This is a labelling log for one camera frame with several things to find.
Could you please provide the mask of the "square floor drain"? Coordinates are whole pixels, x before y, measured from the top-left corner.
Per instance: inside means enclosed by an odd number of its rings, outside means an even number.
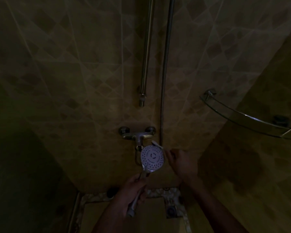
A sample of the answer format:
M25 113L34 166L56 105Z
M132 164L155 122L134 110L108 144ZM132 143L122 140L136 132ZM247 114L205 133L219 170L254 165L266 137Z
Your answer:
M175 207L175 205L168 205L166 206L166 218L167 219L173 219L173 218L177 218L178 214L177 214L177 209Z

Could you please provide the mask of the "person's left hand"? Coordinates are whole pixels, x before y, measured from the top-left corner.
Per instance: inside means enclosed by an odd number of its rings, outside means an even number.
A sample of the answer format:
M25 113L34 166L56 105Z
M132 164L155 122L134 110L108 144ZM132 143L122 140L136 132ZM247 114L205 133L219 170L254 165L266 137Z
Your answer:
M120 206L123 215L126 215L128 206L137 198L137 204L142 204L147 197L147 177L140 177L137 173L130 177L114 197L114 202Z

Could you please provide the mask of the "person's left forearm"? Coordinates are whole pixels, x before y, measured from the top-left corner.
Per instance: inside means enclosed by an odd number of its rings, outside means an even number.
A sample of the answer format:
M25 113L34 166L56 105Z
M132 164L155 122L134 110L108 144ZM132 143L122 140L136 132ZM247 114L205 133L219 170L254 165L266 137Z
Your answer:
M112 200L105 208L91 233L123 233L128 203Z

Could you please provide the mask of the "person's right forearm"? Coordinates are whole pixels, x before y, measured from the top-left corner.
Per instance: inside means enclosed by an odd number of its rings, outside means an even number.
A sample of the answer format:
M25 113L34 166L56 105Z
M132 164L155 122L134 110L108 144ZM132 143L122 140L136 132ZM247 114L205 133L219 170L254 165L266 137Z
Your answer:
M183 179L190 188L214 233L249 233L230 211L207 189L199 177Z

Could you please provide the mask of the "white handheld shower head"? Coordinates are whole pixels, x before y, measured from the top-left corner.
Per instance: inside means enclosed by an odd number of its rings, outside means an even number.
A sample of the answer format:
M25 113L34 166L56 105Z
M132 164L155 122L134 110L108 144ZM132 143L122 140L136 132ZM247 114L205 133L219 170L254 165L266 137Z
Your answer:
M147 177L150 173L157 171L163 166L165 162L163 150L153 145L148 145L142 149L140 154L140 161L142 165L142 172L140 177ZM128 206L127 215L134 217L136 213L136 207L137 197Z

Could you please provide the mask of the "glass corner shelf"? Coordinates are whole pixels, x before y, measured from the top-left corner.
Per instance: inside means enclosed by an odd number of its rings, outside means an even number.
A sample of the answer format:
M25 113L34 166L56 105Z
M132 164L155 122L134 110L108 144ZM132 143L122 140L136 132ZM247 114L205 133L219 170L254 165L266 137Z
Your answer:
M200 95L201 101L215 114L225 120L260 135L291 140L291 120L282 115L274 115L261 119L259 117L241 112L216 98L217 91L212 88Z

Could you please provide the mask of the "person's right hand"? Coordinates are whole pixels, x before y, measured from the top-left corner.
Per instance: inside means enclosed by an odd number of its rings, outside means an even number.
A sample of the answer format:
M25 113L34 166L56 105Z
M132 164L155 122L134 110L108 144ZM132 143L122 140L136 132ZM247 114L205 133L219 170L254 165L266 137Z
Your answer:
M187 151L181 149L165 150L168 163L174 173L187 185L195 185L200 181L198 177L198 163L191 159Z

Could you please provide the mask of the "chrome shower mixer tap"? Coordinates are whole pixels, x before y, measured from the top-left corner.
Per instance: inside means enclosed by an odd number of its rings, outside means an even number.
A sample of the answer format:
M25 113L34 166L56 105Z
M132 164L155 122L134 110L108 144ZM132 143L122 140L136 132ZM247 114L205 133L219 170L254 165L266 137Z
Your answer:
M144 132L130 132L130 128L122 126L118 129L118 133L123 139L134 141L135 150L141 152L144 148L143 141L145 139L151 139L156 133L156 128L149 126Z

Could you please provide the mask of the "chrome shower riser rail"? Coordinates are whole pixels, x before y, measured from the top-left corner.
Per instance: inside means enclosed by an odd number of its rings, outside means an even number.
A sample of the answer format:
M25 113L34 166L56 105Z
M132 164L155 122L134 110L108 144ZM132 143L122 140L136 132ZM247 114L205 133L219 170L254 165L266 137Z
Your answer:
M146 30L144 38L144 53L140 81L139 106L144 107L146 99L146 86L148 76L148 66L151 50L152 26L155 12L155 0L149 0L148 15L146 20Z

